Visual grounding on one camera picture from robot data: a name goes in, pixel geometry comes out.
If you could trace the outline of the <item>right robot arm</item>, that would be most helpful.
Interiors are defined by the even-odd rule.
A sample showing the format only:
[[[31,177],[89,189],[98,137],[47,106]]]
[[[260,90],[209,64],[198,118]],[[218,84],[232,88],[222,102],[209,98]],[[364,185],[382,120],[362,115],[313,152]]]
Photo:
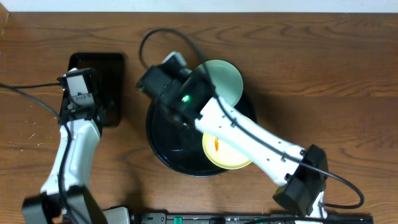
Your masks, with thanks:
[[[166,118],[219,138],[253,161],[275,183],[274,200],[305,218],[325,218],[325,152],[304,151],[260,127],[230,106],[216,90],[207,70],[183,75],[165,65],[152,66],[138,87]]]

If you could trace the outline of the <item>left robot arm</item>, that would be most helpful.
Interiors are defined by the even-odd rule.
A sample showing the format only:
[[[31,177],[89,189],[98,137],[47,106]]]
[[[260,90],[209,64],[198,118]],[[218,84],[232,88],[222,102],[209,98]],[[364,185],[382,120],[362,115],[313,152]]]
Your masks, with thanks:
[[[102,210],[89,190],[94,154],[102,130],[121,120],[122,70],[73,68],[57,80],[63,87],[60,144],[38,196],[26,198],[26,223],[130,223],[127,207]]]

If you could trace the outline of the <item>light blue plate with stain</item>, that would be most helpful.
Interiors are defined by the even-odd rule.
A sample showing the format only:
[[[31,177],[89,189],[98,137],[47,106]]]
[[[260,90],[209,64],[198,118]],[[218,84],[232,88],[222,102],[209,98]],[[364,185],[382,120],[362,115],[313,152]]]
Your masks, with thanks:
[[[216,93],[234,107],[243,95],[243,78],[238,69],[224,60],[209,60],[205,65]]]

